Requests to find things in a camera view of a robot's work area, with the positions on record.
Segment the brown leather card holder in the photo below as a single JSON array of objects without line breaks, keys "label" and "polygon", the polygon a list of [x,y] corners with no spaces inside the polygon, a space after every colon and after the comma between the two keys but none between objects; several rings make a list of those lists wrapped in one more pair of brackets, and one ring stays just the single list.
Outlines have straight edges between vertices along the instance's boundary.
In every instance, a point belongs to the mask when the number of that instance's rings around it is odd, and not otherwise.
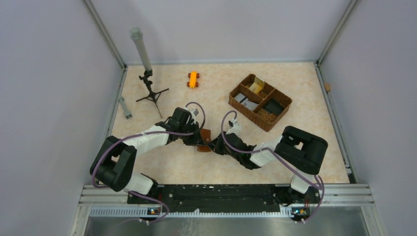
[{"label": "brown leather card holder", "polygon": [[200,135],[202,138],[202,143],[197,145],[198,152],[211,152],[210,147],[208,144],[211,142],[211,131],[209,129],[202,129],[200,131]]}]

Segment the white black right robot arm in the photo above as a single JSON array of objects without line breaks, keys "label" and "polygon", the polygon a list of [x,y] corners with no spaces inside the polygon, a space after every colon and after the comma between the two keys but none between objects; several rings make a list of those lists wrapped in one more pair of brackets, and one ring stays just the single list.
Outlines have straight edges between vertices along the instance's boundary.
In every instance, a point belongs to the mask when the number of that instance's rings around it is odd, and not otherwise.
[{"label": "white black right robot arm", "polygon": [[222,132],[207,146],[217,154],[231,156],[249,170],[281,162],[294,174],[288,195],[295,203],[308,197],[309,187],[324,188],[319,172],[328,142],[296,127],[287,126],[280,138],[260,145],[247,145],[235,131]]}]

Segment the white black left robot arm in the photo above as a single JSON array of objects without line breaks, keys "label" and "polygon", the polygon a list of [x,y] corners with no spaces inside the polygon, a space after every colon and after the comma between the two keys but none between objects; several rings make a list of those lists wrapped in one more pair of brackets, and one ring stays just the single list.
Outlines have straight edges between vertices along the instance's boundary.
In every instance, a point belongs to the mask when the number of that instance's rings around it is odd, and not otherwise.
[{"label": "white black left robot arm", "polygon": [[200,134],[201,127],[196,121],[198,109],[176,108],[165,121],[157,122],[151,128],[124,138],[109,136],[105,139],[90,174],[92,181],[101,182],[115,192],[135,191],[145,203],[157,199],[157,182],[133,169],[139,157],[155,148],[170,144],[177,139],[186,140]]}]

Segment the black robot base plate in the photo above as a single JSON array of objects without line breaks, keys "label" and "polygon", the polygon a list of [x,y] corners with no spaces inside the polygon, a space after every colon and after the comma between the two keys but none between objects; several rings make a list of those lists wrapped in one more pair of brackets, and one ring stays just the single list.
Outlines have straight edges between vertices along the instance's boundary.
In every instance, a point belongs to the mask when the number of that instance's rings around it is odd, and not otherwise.
[{"label": "black robot base plate", "polygon": [[301,194],[288,184],[166,184],[152,189],[150,197],[165,203],[172,213],[197,209],[202,213],[257,213],[317,204],[320,193],[309,187]]}]

